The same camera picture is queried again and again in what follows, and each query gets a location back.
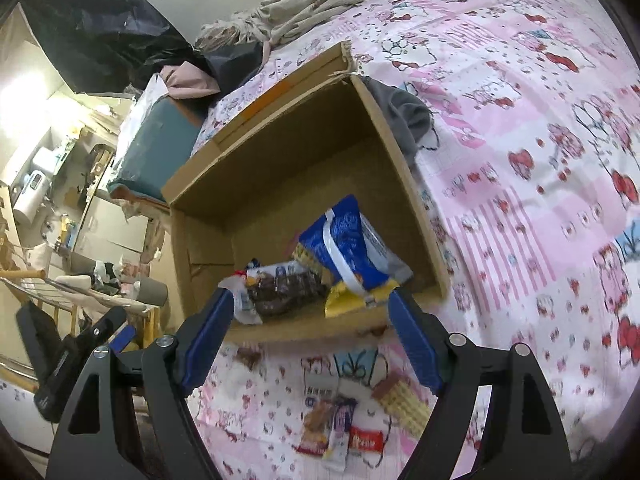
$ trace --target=cardboard box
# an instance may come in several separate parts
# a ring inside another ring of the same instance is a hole
[[[280,100],[258,123],[237,127],[233,145],[218,146],[217,156],[178,172],[162,190],[171,209],[186,315],[201,309],[218,282],[252,258],[263,265],[289,259],[297,235],[349,193],[413,270],[407,286],[418,303],[427,307],[447,294],[448,276],[426,212],[372,95],[347,73],[308,86],[304,78],[291,85],[286,102]],[[188,173],[194,177],[183,180]],[[308,339],[360,332],[387,321],[384,306],[325,319],[318,302],[261,326],[234,322],[227,338]]]

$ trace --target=red candy wrapper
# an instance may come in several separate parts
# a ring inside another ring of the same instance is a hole
[[[367,431],[355,426],[351,427],[349,450],[382,453],[384,447],[385,441],[382,431]]]

